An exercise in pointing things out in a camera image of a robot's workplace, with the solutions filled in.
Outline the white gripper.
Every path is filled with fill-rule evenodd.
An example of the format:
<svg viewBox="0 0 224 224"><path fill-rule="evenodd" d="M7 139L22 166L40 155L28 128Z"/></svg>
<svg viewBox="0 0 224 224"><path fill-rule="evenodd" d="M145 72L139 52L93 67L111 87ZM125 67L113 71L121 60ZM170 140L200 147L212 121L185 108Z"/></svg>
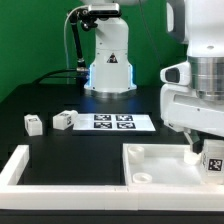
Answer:
<svg viewBox="0 0 224 224"><path fill-rule="evenodd" d="M164 124L185 137L192 152L202 152L199 132L224 137L224 64L185 61L160 72L160 111Z"/></svg>

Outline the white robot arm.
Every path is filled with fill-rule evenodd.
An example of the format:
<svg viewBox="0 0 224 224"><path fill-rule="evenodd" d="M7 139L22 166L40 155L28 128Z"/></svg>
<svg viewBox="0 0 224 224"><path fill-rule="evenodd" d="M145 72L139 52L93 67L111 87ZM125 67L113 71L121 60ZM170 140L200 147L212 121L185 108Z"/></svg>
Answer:
<svg viewBox="0 0 224 224"><path fill-rule="evenodd" d="M123 0L87 5L96 27L95 59L85 92L107 98L132 93L127 58L128 26L120 18ZM185 44L186 60L160 71L157 111L163 124L189 138L207 133L224 138L224 0L165 0L166 35Z"/></svg>

